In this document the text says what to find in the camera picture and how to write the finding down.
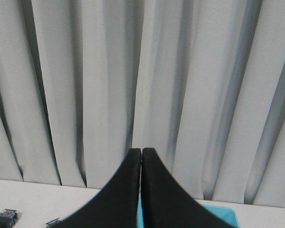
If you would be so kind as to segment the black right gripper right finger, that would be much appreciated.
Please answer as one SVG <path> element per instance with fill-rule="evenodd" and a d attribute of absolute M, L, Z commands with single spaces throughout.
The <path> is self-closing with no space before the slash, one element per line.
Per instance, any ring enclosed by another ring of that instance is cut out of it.
<path fill-rule="evenodd" d="M 146 228 L 229 228 L 172 177 L 157 151 L 142 151 L 142 215 Z"/>

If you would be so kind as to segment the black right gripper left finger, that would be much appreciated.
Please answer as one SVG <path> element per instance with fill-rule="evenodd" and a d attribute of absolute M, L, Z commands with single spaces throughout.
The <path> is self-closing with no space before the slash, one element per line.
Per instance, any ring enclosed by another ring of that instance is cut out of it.
<path fill-rule="evenodd" d="M 81 209 L 61 222 L 63 228 L 135 228 L 142 153 L 130 149 L 108 183 Z"/>

